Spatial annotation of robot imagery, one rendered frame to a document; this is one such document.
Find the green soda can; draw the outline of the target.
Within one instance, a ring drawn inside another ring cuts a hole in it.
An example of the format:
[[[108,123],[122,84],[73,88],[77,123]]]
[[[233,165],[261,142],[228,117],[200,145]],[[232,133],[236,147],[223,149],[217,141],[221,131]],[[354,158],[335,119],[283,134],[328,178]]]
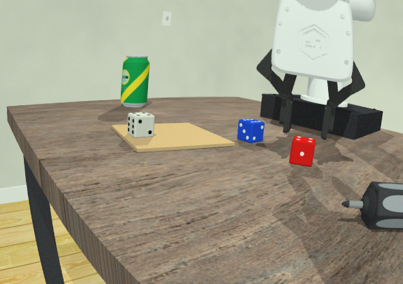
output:
[[[123,62],[120,102],[126,107],[147,103],[150,62],[148,56],[127,55]]]

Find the red die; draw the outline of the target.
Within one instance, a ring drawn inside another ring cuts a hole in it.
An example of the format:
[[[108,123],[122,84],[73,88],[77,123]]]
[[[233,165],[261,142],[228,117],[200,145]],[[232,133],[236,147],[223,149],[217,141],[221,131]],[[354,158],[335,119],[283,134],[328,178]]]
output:
[[[311,167],[315,150],[315,139],[295,136],[292,140],[290,164]]]

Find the beige square mat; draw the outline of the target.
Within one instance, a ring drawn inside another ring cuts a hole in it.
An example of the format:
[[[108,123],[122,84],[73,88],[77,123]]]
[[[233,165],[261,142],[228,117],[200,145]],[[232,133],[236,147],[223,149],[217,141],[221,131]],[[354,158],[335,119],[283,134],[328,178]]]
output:
[[[112,125],[111,127],[137,152],[235,145],[235,142],[190,123],[155,123],[154,136],[143,138],[135,138],[128,134],[127,125]]]

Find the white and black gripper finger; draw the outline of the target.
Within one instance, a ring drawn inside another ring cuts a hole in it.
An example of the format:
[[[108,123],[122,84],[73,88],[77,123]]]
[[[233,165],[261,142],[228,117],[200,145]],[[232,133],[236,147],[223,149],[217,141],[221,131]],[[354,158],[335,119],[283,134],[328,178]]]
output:
[[[326,140],[327,133],[332,133],[334,126],[334,118],[336,107],[338,107],[344,100],[352,94],[365,88],[365,82],[353,61],[352,83],[338,91],[338,83],[334,81],[327,81],[329,99],[324,108],[324,118],[322,122],[321,138]]]
[[[283,124],[283,132],[287,133],[290,131],[292,126],[292,116],[294,106],[292,90],[297,76],[285,73],[284,80],[282,81],[281,78],[271,70],[272,66],[271,52],[272,49],[257,65],[256,69],[273,85],[273,87],[276,89],[276,91],[282,98],[281,111],[280,111],[280,124]]]

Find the black and grey screwdriver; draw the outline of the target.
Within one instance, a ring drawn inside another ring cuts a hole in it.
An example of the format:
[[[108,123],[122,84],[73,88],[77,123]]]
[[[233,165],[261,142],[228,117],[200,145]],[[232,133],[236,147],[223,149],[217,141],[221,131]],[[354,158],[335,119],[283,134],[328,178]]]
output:
[[[372,181],[360,201],[342,206],[359,208],[368,229],[403,230],[403,183]]]

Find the blue die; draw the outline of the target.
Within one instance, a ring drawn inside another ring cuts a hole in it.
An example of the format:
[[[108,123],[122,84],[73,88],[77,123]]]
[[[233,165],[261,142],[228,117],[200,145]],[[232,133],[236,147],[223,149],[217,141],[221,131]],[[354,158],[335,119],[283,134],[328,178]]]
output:
[[[243,119],[239,120],[237,138],[245,142],[254,143],[263,141],[264,122]]]

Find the white die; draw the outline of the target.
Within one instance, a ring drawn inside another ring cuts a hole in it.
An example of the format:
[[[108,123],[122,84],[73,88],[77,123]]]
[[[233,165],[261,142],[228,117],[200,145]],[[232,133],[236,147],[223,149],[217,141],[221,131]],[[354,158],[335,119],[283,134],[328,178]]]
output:
[[[146,112],[129,113],[127,133],[135,138],[154,136],[155,116]]]

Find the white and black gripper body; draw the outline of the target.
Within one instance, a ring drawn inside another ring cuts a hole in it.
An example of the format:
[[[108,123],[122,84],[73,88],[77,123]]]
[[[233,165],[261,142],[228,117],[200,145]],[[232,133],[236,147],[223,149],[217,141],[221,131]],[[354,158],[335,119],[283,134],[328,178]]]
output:
[[[344,0],[280,0],[271,53],[276,70],[346,82],[352,76],[353,51],[350,4]]]

